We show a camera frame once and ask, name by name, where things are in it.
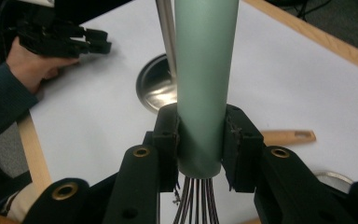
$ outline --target person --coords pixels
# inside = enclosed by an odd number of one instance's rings
[[[56,77],[61,67],[77,62],[78,59],[76,58],[36,55],[21,46],[19,38],[15,37],[6,61],[0,64],[0,134],[13,124],[20,115],[38,103],[34,94],[37,93],[42,80]],[[13,196],[17,199],[21,198],[21,200],[14,199],[14,203],[19,204],[16,206],[19,211],[13,209],[13,217],[21,214],[23,218],[26,210],[22,209],[23,205],[21,204],[27,198],[31,199],[27,203],[27,208],[29,208],[37,196],[33,195],[36,194],[34,186],[31,184],[20,191],[18,195]],[[2,224],[19,222],[0,216],[0,223]]]

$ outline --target metal ladle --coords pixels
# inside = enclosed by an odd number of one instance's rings
[[[175,31],[171,0],[156,0],[166,54],[148,63],[136,81],[136,92],[149,110],[158,110],[177,101]]]

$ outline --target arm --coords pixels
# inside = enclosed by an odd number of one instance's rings
[[[77,59],[45,58],[35,55],[13,41],[7,61],[0,65],[0,133],[22,113],[37,103],[36,93],[42,79],[58,75],[58,68]]]

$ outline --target table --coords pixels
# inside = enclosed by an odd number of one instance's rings
[[[44,86],[43,101],[19,121],[40,191],[65,177],[92,185],[115,173],[124,151],[154,127],[156,115],[135,92],[142,67],[164,53],[154,1],[133,1],[85,27],[108,31],[111,54],[82,57]],[[311,170],[358,180],[358,49],[265,1],[241,2],[228,103],[260,130],[314,130],[317,143],[291,149]],[[227,192],[223,170],[214,182],[215,192],[225,192],[216,195],[222,223],[256,216],[253,195]],[[166,207],[161,223],[172,220]]]

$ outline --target ladle handle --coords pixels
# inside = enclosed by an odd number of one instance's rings
[[[175,27],[171,0],[156,0],[162,38],[167,53],[172,81],[176,82]]]

